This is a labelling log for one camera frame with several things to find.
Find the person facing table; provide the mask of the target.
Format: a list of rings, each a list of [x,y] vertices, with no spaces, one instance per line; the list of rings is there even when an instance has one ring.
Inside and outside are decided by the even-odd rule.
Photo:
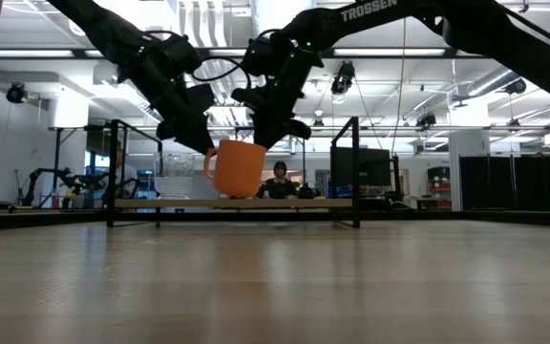
[[[274,177],[262,182],[257,197],[261,199],[297,198],[296,184],[287,177],[287,166],[277,161],[273,166]]]

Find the orange mug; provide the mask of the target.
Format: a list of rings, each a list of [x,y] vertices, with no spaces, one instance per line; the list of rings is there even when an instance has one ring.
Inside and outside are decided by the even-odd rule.
[[[266,149],[258,144],[221,140],[217,148],[207,150],[203,174],[220,193],[251,198],[261,185],[265,154]]]

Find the person in white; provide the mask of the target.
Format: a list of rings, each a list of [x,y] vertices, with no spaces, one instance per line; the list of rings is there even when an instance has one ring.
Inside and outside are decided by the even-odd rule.
[[[125,153],[120,140],[116,142],[116,178],[115,195],[120,199],[134,199],[138,190],[137,171],[123,160]]]

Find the wooden shelf black metal frame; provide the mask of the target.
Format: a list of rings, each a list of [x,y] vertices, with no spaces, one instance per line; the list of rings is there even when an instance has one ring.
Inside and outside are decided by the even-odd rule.
[[[337,197],[336,175],[331,175],[330,199],[218,199],[218,200],[147,200],[116,199],[110,192],[104,219],[108,227],[116,221],[135,222],[323,222],[358,228],[361,225],[360,208],[360,137],[359,118],[351,118],[332,140],[337,141],[352,133],[352,197]]]

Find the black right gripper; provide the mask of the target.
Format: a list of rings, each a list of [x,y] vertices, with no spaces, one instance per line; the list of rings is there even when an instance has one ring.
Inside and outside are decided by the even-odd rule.
[[[232,97],[252,110],[254,143],[271,148],[284,136],[309,139],[311,129],[297,120],[294,107],[304,96],[303,88],[310,70],[323,65],[320,56],[312,51],[280,47],[285,57],[281,71],[265,75],[266,85],[236,89]]]

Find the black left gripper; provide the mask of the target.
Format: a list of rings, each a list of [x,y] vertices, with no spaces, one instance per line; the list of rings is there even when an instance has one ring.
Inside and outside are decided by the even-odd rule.
[[[160,139],[174,138],[201,154],[214,147],[204,115],[214,103],[208,84],[187,87],[184,79],[187,74],[172,77],[157,47],[145,49],[126,73],[150,107],[162,116],[157,130]]]

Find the clear glass cup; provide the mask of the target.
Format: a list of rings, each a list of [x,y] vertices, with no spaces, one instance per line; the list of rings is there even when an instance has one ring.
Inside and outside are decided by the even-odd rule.
[[[155,158],[155,189],[162,199],[187,199],[194,177],[194,156],[162,153]]]

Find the black partition panels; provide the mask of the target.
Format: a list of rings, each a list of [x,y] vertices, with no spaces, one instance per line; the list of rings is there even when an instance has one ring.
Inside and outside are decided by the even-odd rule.
[[[550,156],[461,157],[465,210],[550,211]]]

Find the black computer monitor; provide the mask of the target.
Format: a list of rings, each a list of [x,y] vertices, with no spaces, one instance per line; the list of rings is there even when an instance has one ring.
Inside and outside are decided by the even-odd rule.
[[[352,185],[352,148],[332,148],[330,156],[330,174],[335,175],[337,185]],[[390,151],[360,148],[358,173],[361,185],[391,186]]]

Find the red storage rack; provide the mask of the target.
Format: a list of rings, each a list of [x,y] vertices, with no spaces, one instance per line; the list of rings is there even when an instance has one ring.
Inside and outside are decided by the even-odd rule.
[[[428,191],[435,199],[435,208],[449,211],[452,209],[451,169],[447,166],[438,166],[428,169]]]

